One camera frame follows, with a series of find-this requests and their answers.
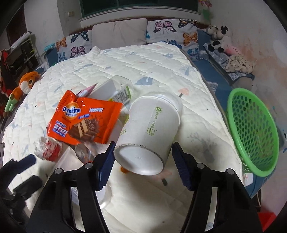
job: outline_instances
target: gray pillow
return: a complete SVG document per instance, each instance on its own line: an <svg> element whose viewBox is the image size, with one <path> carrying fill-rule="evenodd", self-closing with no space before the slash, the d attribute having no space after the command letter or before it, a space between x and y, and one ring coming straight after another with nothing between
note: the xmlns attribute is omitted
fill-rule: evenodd
<svg viewBox="0 0 287 233"><path fill-rule="evenodd" d="M146 44L147 19L132 19L97 24L92 30L92 47L118 48Z"/></svg>

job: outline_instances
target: red and white wrapper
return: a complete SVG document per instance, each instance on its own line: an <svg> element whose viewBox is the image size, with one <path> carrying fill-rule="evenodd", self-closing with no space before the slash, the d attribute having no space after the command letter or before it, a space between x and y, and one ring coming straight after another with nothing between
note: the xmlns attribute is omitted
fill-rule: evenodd
<svg viewBox="0 0 287 233"><path fill-rule="evenodd" d="M41 137L34 142L35 155L40 159L56 161L62 151L62 143L51 138Z"/></svg>

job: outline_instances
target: blue bedsheet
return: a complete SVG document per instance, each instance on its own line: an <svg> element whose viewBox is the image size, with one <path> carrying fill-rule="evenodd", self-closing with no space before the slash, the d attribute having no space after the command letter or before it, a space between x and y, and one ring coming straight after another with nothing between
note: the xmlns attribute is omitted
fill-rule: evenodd
<svg viewBox="0 0 287 233"><path fill-rule="evenodd" d="M232 87L229 86L226 79L216 71L216 69L209 63L209 61L201 59L199 61L194 61L194 64L208 83L212 82L217 84L209 85L211 87L217 86L217 88L215 88L215 96L218 99L223 110L226 111L227 99L230 92L232 91Z"/></svg>

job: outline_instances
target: plastic basket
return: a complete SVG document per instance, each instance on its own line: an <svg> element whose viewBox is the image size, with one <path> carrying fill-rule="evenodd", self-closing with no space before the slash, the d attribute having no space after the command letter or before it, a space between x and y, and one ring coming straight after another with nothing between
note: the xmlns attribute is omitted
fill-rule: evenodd
<svg viewBox="0 0 287 233"><path fill-rule="evenodd" d="M270 175L278 160L279 139L267 107L252 92L236 88L228 97L227 117L243 171Z"/></svg>

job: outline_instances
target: paper cup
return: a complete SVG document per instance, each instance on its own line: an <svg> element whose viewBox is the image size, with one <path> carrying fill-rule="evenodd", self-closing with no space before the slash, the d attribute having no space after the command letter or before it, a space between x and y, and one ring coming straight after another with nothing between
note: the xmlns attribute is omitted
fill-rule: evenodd
<svg viewBox="0 0 287 233"><path fill-rule="evenodd" d="M137 98L115 148L115 159L140 175L160 173L180 125L181 99L165 92Z"/></svg>

